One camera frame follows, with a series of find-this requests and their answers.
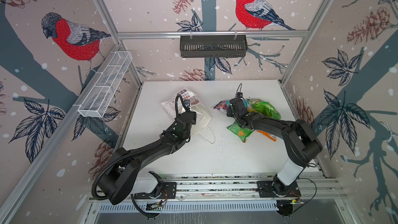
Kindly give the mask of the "purple Fox's berries candy bag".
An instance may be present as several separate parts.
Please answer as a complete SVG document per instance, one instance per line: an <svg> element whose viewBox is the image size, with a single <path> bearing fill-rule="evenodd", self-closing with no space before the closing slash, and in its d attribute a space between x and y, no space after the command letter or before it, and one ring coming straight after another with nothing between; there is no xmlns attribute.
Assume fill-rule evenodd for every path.
<svg viewBox="0 0 398 224"><path fill-rule="evenodd" d="M227 111L228 110L228 107L229 107L229 105L228 105L228 103L227 103L227 100L224 100L224 101L220 101L215 107L214 107L214 109L216 109L216 110L218 110L218 111L220 111L220 112L222 112L222 111Z"/></svg>

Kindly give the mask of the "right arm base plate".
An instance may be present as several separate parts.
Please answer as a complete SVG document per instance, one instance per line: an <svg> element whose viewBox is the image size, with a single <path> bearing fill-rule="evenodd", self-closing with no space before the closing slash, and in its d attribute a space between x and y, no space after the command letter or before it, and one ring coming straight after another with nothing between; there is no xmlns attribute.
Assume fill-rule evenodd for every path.
<svg viewBox="0 0 398 224"><path fill-rule="evenodd" d="M283 183L265 180L257 181L257 192L260 198L300 198L301 193L297 182L293 182L290 186Z"/></svg>

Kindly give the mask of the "white printed paper bag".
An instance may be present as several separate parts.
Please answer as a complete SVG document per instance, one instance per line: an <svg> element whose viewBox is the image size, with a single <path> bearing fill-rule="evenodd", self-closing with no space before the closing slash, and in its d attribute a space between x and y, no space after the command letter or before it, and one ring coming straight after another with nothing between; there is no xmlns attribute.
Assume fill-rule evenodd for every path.
<svg viewBox="0 0 398 224"><path fill-rule="evenodd" d="M185 99L191 100L191 107L189 110L197 114L196 124L191 128L191 135L198 136L208 144L214 144L216 141L215 134L209 127L209 123L212 120L210 112L203 103L203 100L198 94L190 90L189 88L183 88L170 97L163 100L160 105L162 106L165 113L171 118L176 117L176 110L179 114L186 111L183 101Z"/></svg>

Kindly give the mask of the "green snack bag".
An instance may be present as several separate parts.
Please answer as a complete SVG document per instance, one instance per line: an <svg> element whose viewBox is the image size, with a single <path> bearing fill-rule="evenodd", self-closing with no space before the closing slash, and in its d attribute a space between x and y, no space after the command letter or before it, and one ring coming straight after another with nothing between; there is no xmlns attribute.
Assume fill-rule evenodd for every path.
<svg viewBox="0 0 398 224"><path fill-rule="evenodd" d="M253 130L248 128L242 128L237 122L234 122L232 125L228 126L227 129L238 136L243 143L246 142L246 138L249 137Z"/></svg>
<svg viewBox="0 0 398 224"><path fill-rule="evenodd" d="M271 103L261 99L249 99L248 110L249 112L257 112L266 117L281 120L279 111Z"/></svg>

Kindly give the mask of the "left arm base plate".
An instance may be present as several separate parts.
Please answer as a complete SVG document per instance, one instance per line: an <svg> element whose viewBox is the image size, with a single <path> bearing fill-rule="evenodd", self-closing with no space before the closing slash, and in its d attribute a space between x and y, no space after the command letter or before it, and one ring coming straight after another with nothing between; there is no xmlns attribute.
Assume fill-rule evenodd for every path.
<svg viewBox="0 0 398 224"><path fill-rule="evenodd" d="M138 200L166 200L176 198L176 182L160 182L150 193L140 192L133 194Z"/></svg>

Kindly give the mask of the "teal candy bag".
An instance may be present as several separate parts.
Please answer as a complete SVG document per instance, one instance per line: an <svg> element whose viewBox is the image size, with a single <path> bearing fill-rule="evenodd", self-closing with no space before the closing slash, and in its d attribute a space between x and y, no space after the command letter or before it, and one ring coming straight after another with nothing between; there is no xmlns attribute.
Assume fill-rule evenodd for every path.
<svg viewBox="0 0 398 224"><path fill-rule="evenodd" d="M248 107L248 102L244 98L233 98L229 101L226 101L227 106L236 105L238 103L242 103L245 107Z"/></svg>

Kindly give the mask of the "orange snack bag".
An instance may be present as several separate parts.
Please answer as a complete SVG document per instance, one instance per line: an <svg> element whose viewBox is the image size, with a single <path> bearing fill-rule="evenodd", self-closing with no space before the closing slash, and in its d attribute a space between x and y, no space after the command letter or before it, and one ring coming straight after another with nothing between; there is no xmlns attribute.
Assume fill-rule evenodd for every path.
<svg viewBox="0 0 398 224"><path fill-rule="evenodd" d="M272 135L272 134L269 134L269 133L267 133L267 132L260 131L260 130L258 130L257 132L263 134L264 136L266 136L267 138L269 138L270 140L272 140L272 141L274 141L274 142L277 141L276 136L274 136L274 135Z"/></svg>

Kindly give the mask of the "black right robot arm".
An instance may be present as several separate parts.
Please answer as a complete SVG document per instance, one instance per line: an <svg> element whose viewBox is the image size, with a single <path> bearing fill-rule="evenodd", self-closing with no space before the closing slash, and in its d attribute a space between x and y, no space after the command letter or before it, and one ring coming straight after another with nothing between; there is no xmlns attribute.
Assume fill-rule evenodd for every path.
<svg viewBox="0 0 398 224"><path fill-rule="evenodd" d="M241 128L263 131L281 138L285 143L288 159L274 176L273 192L283 197L292 188L299 175L322 151L322 145L313 129L301 119L278 120L257 112L249 112L241 94L227 101L227 116L233 117Z"/></svg>

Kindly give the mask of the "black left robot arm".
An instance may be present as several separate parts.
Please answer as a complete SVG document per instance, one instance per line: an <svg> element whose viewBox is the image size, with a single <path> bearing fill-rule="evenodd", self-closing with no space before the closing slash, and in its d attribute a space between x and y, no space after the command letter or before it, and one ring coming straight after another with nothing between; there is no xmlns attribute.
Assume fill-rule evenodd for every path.
<svg viewBox="0 0 398 224"><path fill-rule="evenodd" d="M157 141L137 149L119 148L110 157L94 179L91 194L95 200L121 203L133 190L141 169L168 156L190 141L191 128L197 122L195 112L179 114L169 128L160 134Z"/></svg>

